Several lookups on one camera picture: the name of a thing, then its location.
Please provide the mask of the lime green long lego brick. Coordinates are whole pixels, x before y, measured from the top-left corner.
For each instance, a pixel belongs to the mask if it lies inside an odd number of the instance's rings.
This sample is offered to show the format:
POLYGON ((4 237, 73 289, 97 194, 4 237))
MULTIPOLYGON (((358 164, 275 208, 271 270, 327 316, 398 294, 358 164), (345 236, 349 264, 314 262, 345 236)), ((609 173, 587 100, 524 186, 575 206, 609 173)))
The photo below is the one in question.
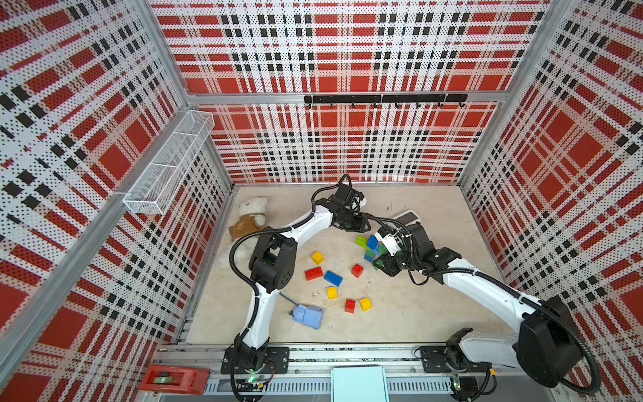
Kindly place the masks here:
POLYGON ((355 240, 355 244, 364 249, 368 249, 368 239, 364 236, 358 236, 355 240))

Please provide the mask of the blue square lego brick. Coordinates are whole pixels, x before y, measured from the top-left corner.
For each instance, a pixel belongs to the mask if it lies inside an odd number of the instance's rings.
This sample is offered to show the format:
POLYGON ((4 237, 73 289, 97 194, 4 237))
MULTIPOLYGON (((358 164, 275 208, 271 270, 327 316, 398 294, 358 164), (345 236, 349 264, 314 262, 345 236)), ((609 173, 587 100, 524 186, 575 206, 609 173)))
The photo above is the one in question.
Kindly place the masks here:
POLYGON ((377 251, 379 242, 376 236, 369 236, 366 243, 367 249, 370 251, 377 251))

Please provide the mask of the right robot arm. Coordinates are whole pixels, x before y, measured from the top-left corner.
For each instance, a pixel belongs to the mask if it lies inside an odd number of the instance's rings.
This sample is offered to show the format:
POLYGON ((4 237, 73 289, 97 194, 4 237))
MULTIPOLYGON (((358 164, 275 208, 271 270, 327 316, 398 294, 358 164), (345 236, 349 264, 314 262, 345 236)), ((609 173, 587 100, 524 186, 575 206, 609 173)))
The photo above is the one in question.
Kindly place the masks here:
POLYGON ((582 395, 601 387, 599 364, 579 335, 569 309, 557 297, 541 300, 518 291, 473 266, 450 248, 436 249, 419 223, 365 214, 380 225, 377 232, 386 251, 375 259, 389 276, 419 272, 460 291, 512 329, 510 335, 477 333, 462 328, 445 343, 445 360, 455 371, 472 365, 499 364, 521 369, 538 384, 562 385, 582 395))

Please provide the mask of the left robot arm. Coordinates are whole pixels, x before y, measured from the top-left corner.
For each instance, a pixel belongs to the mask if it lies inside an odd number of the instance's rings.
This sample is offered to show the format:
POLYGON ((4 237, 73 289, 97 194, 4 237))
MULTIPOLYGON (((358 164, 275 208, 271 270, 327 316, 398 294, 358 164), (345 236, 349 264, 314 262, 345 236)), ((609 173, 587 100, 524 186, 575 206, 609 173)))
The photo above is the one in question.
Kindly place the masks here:
POLYGON ((345 232, 365 233, 371 225, 361 208, 367 200, 353 187, 349 174, 336 184, 318 189, 311 196, 311 210, 281 228, 270 226, 241 236, 229 252, 229 264, 236 276, 248 284, 253 296, 243 330, 235 337, 230 361, 250 372, 260 371, 268 358, 270 322, 281 290, 291 281, 296 265, 297 248, 325 229, 335 227, 345 232), (235 253, 247 240, 257 243, 249 258, 246 275, 235 263, 235 253))

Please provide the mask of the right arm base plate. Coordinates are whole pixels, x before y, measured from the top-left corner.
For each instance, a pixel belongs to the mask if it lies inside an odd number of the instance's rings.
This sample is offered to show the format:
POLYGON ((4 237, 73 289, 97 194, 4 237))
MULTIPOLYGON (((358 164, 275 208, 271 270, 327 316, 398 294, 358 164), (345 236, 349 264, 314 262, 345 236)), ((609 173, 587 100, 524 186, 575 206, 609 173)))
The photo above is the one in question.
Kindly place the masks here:
POLYGON ((421 346, 415 354, 422 363, 425 373, 485 373, 487 371, 487 365, 472 363, 455 348, 445 344, 421 346))

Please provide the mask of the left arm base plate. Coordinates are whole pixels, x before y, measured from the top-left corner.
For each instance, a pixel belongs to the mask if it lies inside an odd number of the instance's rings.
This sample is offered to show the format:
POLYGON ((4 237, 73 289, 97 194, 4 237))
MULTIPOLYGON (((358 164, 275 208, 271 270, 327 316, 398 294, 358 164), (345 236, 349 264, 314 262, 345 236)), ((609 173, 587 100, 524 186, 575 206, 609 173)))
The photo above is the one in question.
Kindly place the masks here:
POLYGON ((224 360, 220 367, 223 375, 229 375, 234 369, 241 374, 286 374, 289 367, 291 350, 288 347, 263 346, 258 350, 242 344, 238 350, 230 347, 225 350, 224 360))

